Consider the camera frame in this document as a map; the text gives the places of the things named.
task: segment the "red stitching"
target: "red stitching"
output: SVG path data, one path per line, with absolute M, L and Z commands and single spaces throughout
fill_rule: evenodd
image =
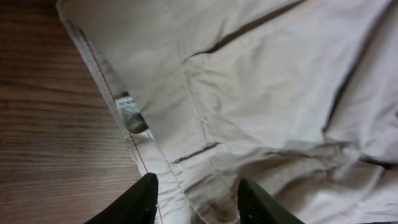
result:
M 94 61 L 95 61 L 96 66 L 98 67 L 98 70 L 99 70 L 99 72 L 100 72 L 100 74 L 101 74 L 101 76 L 102 76 L 102 79 L 104 80 L 105 85 L 106 85 L 106 87 L 107 87 L 107 89 L 108 89 L 108 92 L 109 92 L 109 93 L 111 94 L 111 96 L 112 96 L 113 103 L 116 104 L 115 98 L 114 98 L 113 93 L 112 93 L 112 91 L 111 91 L 111 88 L 109 87 L 108 81 L 107 81 L 106 78 L 105 78 L 105 74 L 104 74 L 104 72 L 102 71 L 102 68 L 101 68 L 101 66 L 100 66 L 100 63 L 98 62 L 97 58 L 95 57 L 94 51 L 93 51 L 93 49 L 91 48 L 91 45 L 90 45 L 90 43 L 88 42 L 88 39 L 87 39 L 85 33 L 84 33 L 81 29 L 80 29 L 79 31 L 80 31 L 81 35 L 83 36 L 83 38 L 84 38 L 84 40 L 85 40 L 85 43 L 86 43 L 86 45 L 87 45 L 87 47 L 88 47 L 88 49 L 89 49 L 89 51 L 90 51 L 91 56 L 93 57 L 93 59 L 94 59 Z M 134 147 L 136 148 L 137 153 L 138 153 L 138 156 L 139 156 L 139 158 L 140 158 L 142 164 L 144 165 L 145 171 L 148 172 L 147 167 L 145 166 L 145 162 L 144 162 L 144 160 L 142 159 L 141 153 L 139 153 L 137 144 L 136 144 L 136 142 L 135 142 L 135 140 L 134 140 L 134 138 L 132 137 L 131 134 L 130 134 L 130 138 L 131 138 L 132 142 L 134 143 Z M 162 213 L 160 212 L 159 202 L 157 202 L 157 209 L 159 210 L 160 222 L 162 222 L 162 224 L 163 224 L 163 218 L 162 218 Z

